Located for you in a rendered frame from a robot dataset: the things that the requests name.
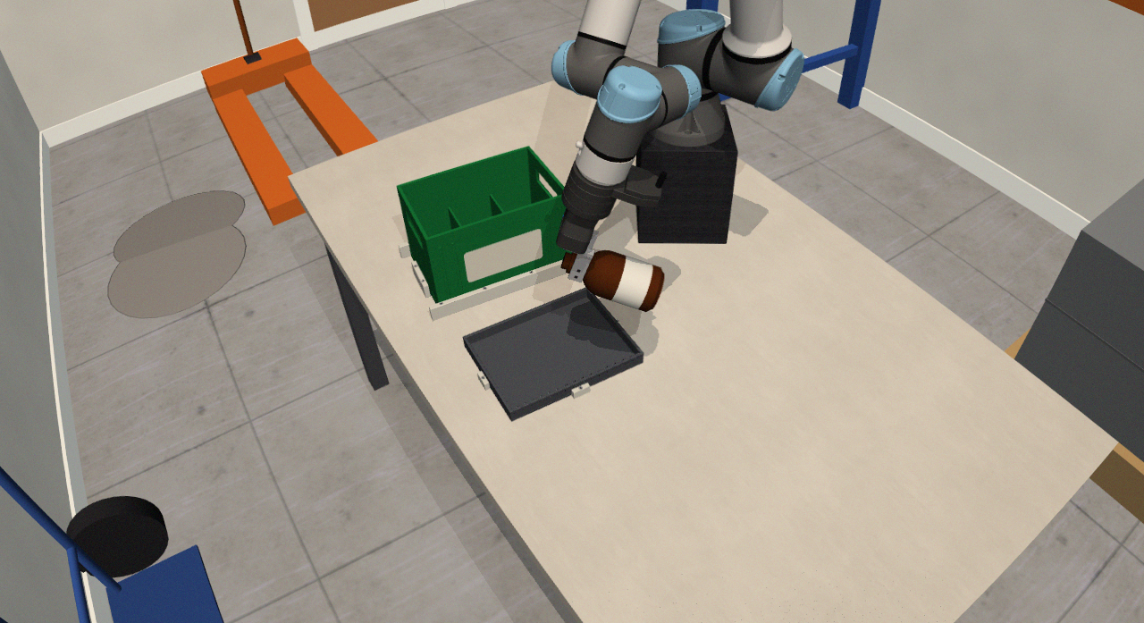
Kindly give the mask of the green plastic crate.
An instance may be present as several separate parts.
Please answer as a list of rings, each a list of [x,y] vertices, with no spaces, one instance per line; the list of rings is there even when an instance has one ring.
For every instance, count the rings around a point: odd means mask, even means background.
[[[397,186],[411,256],[434,304],[563,259],[563,189],[530,146]]]

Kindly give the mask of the brown bottle with white label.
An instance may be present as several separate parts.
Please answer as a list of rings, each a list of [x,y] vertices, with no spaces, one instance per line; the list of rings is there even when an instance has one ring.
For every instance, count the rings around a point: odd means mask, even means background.
[[[574,263],[575,253],[567,251],[561,259],[561,269],[569,273]],[[649,262],[617,251],[595,251],[583,275],[583,285],[594,296],[649,312],[660,298],[664,277],[662,269]]]

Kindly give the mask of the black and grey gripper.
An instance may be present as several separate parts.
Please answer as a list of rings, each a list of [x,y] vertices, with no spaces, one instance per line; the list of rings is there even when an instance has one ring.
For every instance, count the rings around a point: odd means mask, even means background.
[[[659,178],[656,174],[631,165],[615,163],[593,154],[583,141],[575,142],[575,163],[569,171],[567,186],[561,192],[561,202],[565,210],[561,219],[557,247],[564,251],[575,253],[575,263],[569,270],[569,280],[583,283],[591,250],[598,231],[595,225],[598,219],[611,215],[615,200],[622,202],[656,207],[661,197],[666,171]]]

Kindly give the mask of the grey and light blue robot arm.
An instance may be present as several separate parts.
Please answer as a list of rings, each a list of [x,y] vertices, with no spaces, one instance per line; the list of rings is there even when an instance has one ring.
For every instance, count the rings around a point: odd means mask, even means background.
[[[599,158],[629,162],[648,131],[681,147],[718,141],[718,93],[777,111],[795,91],[804,55],[792,48],[782,0],[730,0],[731,27],[718,11],[669,13],[658,66],[623,56],[639,3],[588,0],[575,40],[561,42],[551,62],[556,83],[597,99],[583,143]]]

